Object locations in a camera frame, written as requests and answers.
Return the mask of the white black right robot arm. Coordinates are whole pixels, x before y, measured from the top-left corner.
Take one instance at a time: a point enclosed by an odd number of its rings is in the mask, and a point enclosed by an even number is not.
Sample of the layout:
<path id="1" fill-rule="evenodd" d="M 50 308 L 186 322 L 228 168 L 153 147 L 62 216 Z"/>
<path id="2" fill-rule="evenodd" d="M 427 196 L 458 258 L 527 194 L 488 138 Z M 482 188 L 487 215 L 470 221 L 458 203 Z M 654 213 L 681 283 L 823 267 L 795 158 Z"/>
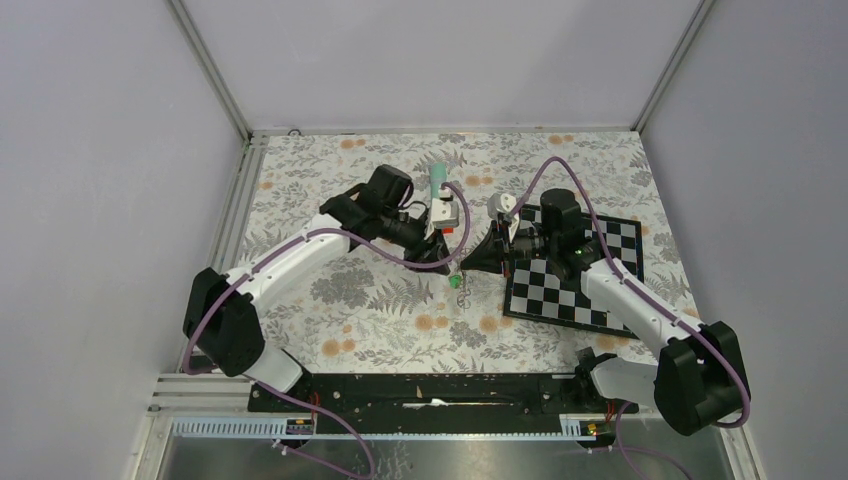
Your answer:
<path id="1" fill-rule="evenodd" d="M 519 262 L 540 260 L 545 272 L 578 285 L 593 307 L 621 321 L 656 359 L 644 364 L 604 354 L 581 361 L 576 369 L 581 378 L 573 386 L 579 407 L 597 412 L 611 400 L 644 405 L 658 410 L 682 435 L 712 425 L 729 428 L 726 418 L 732 414 L 740 422 L 747 419 L 751 394 L 734 330 L 673 311 L 604 251 L 600 233 L 587 233 L 587 219 L 572 191 L 543 192 L 541 219 L 528 228 L 521 227 L 511 195 L 493 195 L 488 210 L 489 230 L 461 261 L 461 269 L 509 277 Z"/>

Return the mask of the teal rolling pin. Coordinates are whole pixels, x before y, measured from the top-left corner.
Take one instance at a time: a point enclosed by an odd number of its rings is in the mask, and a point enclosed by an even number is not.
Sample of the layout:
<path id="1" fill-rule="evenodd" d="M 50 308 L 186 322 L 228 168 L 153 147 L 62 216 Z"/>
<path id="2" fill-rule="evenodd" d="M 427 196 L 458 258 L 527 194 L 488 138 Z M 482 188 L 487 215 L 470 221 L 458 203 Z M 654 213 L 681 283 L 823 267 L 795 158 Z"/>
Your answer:
<path id="1" fill-rule="evenodd" d="M 436 162 L 430 166 L 430 197 L 438 199 L 441 196 L 443 184 L 447 181 L 446 165 L 443 162 Z"/>

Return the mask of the black white checkerboard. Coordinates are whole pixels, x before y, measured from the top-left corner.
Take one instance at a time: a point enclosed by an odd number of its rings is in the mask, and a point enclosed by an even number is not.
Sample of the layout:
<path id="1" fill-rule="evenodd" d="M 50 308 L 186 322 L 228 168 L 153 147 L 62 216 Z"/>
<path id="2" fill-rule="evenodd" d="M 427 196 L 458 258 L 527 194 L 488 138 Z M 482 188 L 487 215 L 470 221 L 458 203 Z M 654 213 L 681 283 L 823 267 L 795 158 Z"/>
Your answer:
<path id="1" fill-rule="evenodd" d="M 610 253 L 640 281 L 644 279 L 641 223 L 600 215 L 601 232 Z M 542 259 L 518 261 L 507 279 L 504 312 L 521 319 L 556 326 L 635 338 L 622 321 L 593 304 L 580 282 L 562 282 Z"/>

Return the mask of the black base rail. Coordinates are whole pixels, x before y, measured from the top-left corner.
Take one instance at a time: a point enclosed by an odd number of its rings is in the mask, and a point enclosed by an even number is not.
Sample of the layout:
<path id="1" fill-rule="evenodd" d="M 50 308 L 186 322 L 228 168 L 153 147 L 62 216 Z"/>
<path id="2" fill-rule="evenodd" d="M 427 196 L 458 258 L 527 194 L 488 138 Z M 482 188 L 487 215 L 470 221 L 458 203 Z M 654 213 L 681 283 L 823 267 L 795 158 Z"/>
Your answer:
<path id="1" fill-rule="evenodd" d="M 638 410 L 601 397 L 574 374 L 308 374 L 288 394 L 295 404 L 254 386 L 247 409 L 331 420 L 312 413 L 318 406 L 354 429 L 360 424 L 368 429 L 403 425 L 435 432 L 538 428 L 563 415 L 587 422 L 595 436 L 619 411 Z"/>

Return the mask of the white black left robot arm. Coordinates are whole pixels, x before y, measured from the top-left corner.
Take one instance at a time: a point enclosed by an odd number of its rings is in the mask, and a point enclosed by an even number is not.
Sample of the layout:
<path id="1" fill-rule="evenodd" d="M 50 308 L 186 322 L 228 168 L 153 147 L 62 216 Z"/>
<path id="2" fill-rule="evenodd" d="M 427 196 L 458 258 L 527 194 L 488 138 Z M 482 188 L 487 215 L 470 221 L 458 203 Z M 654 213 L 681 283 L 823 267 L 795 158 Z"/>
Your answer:
<path id="1" fill-rule="evenodd" d="M 398 264 L 418 272 L 447 275 L 454 259 L 444 234 L 461 214 L 447 186 L 447 169 L 430 169 L 430 199 L 419 217 L 404 203 L 413 191 L 410 176 L 378 166 L 369 180 L 328 199 L 306 225 L 258 259 L 225 273 L 208 267 L 192 283 L 183 322 L 190 349 L 198 348 L 229 377 L 245 376 L 272 387 L 272 398 L 288 411 L 309 401 L 303 367 L 267 344 L 260 317 L 296 282 L 358 246 L 382 239 L 403 248 Z"/>

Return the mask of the floral patterned table mat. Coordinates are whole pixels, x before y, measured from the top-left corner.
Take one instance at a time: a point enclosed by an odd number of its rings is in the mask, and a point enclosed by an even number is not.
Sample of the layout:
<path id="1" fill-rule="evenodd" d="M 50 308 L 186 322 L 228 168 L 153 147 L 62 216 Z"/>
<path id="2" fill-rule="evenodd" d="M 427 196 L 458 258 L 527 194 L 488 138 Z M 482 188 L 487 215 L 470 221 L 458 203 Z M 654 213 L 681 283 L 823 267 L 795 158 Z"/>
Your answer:
<path id="1" fill-rule="evenodd" d="M 583 207 L 641 223 L 645 281 L 688 315 L 695 301 L 640 136 L 634 132 L 266 136 L 241 258 L 259 257 L 303 227 L 330 197 L 382 164 L 407 173 L 417 197 L 443 162 L 472 215 L 470 244 L 489 225 L 495 193 L 583 186 Z M 358 248 L 288 288 L 261 321 L 268 342 L 313 372 L 564 372 L 579 350 L 649 363 L 641 341 L 517 319 L 502 277 L 469 272 L 471 307 L 438 274 L 387 261 L 385 241 Z"/>

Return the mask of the silver carabiner keyring with chain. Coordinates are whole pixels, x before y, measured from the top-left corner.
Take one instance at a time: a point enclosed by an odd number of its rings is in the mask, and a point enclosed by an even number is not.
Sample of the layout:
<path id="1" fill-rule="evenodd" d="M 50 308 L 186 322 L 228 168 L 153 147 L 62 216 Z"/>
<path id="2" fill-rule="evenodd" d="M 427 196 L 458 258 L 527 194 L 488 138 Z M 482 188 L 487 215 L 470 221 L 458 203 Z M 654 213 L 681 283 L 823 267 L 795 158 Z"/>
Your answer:
<path id="1" fill-rule="evenodd" d="M 455 275 L 455 280 L 457 289 L 457 306 L 462 310 L 468 310 L 471 307 L 471 290 L 468 274 L 465 271 L 458 270 Z"/>

